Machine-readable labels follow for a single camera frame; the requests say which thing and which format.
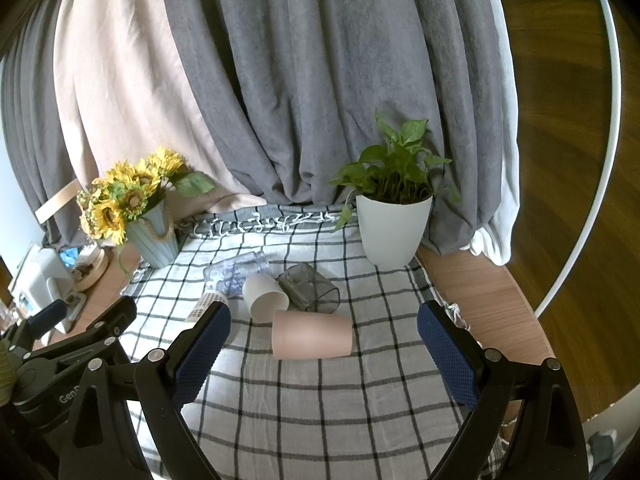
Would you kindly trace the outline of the white plant pot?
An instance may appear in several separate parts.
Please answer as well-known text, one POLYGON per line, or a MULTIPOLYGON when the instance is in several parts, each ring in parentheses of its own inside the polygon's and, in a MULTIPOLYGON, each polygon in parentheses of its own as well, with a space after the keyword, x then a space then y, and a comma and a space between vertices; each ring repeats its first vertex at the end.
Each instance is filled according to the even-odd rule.
POLYGON ((406 266, 416 254, 433 199, 409 205, 388 204, 366 196, 356 199, 364 254, 382 268, 406 266))

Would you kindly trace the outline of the light blue ribbed vase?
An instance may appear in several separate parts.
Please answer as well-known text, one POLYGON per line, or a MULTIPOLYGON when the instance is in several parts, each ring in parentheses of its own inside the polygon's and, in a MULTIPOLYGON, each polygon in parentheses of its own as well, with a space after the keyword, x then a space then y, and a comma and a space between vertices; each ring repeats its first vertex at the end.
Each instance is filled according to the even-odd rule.
POLYGON ((165 200, 161 200, 145 214, 129 222, 126 235, 143 260, 153 269, 170 266, 178 256, 174 220, 165 200))

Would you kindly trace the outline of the green pothos plant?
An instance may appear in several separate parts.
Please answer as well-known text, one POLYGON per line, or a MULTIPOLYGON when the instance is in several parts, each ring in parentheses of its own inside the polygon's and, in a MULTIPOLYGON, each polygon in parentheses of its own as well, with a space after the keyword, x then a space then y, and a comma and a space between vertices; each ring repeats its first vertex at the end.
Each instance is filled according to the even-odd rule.
POLYGON ((348 189, 335 226, 338 230, 352 218, 354 207, 350 202, 355 195, 391 205, 412 205, 442 193, 455 203, 461 200, 455 185, 434 185, 435 170, 452 160, 424 144, 425 136, 431 132, 427 119, 409 119, 394 128, 376 114, 375 122, 385 143, 365 148, 357 160, 343 166, 330 181, 348 189))

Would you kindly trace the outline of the pink beige curtain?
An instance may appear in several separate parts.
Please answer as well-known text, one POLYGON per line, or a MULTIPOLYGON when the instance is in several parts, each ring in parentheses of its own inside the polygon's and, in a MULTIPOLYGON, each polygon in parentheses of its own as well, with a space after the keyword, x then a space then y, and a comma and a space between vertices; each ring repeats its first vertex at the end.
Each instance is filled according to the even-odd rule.
POLYGON ((265 203, 232 176, 216 148, 164 0, 62 0, 53 73, 65 145, 82 185, 115 162, 138 162, 162 146, 215 182, 213 191, 196 197, 168 191, 175 218, 265 203))

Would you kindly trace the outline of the grey curtain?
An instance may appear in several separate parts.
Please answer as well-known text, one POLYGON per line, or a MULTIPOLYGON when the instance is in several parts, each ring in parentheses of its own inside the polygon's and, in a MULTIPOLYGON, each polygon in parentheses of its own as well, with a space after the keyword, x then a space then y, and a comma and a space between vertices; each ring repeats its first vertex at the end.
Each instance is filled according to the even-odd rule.
MULTIPOLYGON (((62 0, 1 0, 1 142, 28 208, 78 181, 54 92, 62 0)), ((511 257, 518 97, 500 0, 164 0, 227 169, 264 202, 329 205, 330 181, 392 124, 427 119, 450 158, 425 244, 511 257)))

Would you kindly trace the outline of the pink plastic cup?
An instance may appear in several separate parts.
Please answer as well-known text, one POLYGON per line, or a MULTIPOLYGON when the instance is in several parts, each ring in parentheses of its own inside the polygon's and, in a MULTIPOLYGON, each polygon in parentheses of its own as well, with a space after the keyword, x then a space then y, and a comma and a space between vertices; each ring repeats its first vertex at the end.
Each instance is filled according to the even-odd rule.
POLYGON ((273 318, 271 348, 277 360, 318 360, 352 354, 354 331, 347 316, 278 311, 273 318))

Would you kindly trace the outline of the yellow sunflower bouquet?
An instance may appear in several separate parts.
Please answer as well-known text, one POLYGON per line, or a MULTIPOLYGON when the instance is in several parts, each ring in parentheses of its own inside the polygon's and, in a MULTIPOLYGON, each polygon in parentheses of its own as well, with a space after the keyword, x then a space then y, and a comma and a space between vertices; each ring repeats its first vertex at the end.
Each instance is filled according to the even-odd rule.
POLYGON ((77 192, 80 227, 92 240, 120 246, 127 240, 127 226, 160 204, 169 190, 195 197, 214 188, 211 177, 190 168, 178 152, 160 146, 138 162, 115 162, 103 177, 77 192))

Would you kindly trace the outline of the checkered paper cup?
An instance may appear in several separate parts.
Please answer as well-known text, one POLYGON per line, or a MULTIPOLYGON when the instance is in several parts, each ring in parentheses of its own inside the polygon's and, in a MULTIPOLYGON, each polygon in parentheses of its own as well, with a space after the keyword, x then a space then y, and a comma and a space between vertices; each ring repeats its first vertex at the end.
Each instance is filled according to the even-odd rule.
POLYGON ((196 323, 204 315, 204 313, 216 302, 221 304, 228 304, 228 298, 223 292, 218 292, 215 289, 206 289, 200 300, 196 303, 195 307, 191 310, 186 317, 187 323, 196 323))

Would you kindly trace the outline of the plaid tablecloth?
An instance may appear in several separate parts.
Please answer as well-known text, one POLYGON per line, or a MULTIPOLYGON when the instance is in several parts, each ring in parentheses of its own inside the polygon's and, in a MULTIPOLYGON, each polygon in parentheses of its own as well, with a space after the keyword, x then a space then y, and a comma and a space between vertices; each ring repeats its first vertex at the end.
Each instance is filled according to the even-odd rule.
POLYGON ((225 479, 424 479, 465 418, 416 329, 436 290, 420 263, 381 269, 358 226, 335 227, 334 208, 262 206, 178 224, 175 262, 142 264, 126 294, 137 317, 122 335, 139 361, 178 336, 205 288, 206 266, 260 250, 280 274, 309 263, 340 294, 352 321, 344 358, 279 361, 271 328, 229 301, 229 338, 183 418, 225 479))

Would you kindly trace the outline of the white plastic cup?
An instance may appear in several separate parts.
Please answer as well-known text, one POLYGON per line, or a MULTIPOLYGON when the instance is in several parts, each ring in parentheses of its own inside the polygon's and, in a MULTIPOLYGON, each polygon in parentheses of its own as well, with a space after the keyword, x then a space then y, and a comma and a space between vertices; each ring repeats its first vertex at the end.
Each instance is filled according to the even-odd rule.
POLYGON ((290 298, 269 274, 250 275, 244 281, 242 294, 250 318, 256 323, 271 323, 277 312, 290 306, 290 298))

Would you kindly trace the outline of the clear cup blue print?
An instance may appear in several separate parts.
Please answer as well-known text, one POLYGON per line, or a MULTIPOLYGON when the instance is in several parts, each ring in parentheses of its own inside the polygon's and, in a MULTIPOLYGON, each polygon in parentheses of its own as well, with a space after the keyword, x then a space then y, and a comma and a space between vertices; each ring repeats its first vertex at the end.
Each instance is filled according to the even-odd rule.
POLYGON ((238 296, 245 280, 257 273, 271 274, 269 260, 263 252, 247 252, 220 260, 204 270, 204 290, 220 292, 226 297, 238 296))

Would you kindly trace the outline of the round wooden tray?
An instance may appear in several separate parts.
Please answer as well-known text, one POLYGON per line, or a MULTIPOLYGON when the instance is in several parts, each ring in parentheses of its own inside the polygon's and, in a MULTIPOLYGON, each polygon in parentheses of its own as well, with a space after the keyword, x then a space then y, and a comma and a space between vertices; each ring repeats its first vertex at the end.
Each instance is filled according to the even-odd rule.
POLYGON ((84 292, 96 284, 109 263, 108 255, 99 245, 92 244, 82 248, 72 270, 76 292, 84 292))

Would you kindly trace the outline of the black handheld gripper frame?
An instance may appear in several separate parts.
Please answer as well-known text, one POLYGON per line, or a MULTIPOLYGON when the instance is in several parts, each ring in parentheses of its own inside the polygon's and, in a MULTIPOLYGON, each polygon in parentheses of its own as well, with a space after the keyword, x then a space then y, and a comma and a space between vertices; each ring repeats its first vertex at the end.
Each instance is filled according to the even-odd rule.
POLYGON ((62 307, 56 300, 1 337, 8 370, 16 377, 9 400, 1 404, 1 459, 17 463, 1 467, 3 479, 58 478, 66 420, 89 362, 129 361, 118 337, 137 317, 131 297, 117 299, 84 332, 36 350, 36 337, 58 322, 62 307))

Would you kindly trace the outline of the grey transparent cup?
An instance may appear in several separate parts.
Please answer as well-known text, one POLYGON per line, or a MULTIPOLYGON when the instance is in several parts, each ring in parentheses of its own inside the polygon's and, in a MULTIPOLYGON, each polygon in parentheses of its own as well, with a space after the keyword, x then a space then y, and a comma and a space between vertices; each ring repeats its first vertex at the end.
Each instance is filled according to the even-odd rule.
POLYGON ((296 311, 332 314, 341 304, 338 288, 308 263, 291 266, 278 283, 296 311))

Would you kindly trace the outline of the white appliance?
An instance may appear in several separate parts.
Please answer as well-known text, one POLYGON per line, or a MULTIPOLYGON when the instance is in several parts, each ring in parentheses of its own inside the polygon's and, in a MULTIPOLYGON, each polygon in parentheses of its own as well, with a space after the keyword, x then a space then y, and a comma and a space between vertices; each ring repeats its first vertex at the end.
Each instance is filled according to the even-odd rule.
POLYGON ((53 301, 69 300, 74 291, 72 274, 55 249, 31 244, 10 284, 10 292, 25 297, 28 304, 42 310, 53 301))

